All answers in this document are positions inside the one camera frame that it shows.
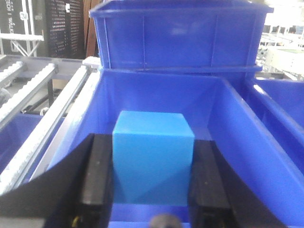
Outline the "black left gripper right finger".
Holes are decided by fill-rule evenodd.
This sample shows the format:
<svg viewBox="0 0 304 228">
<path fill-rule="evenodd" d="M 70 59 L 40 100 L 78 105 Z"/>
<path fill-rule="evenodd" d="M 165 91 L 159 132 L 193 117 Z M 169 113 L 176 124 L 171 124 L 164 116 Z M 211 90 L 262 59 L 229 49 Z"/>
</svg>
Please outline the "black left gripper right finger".
<svg viewBox="0 0 304 228">
<path fill-rule="evenodd" d="M 195 140 L 189 186 L 193 228 L 284 228 L 234 172 L 214 141 Z"/>
</svg>

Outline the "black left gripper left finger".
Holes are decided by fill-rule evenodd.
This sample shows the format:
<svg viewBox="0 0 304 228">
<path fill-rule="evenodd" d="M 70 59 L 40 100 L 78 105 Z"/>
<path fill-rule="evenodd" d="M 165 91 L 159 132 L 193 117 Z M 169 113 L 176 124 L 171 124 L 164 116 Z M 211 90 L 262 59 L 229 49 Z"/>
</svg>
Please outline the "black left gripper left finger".
<svg viewBox="0 0 304 228">
<path fill-rule="evenodd" d="M 105 228 L 113 205 L 112 136 L 89 134 L 70 154 L 0 198 L 3 228 Z"/>
</svg>

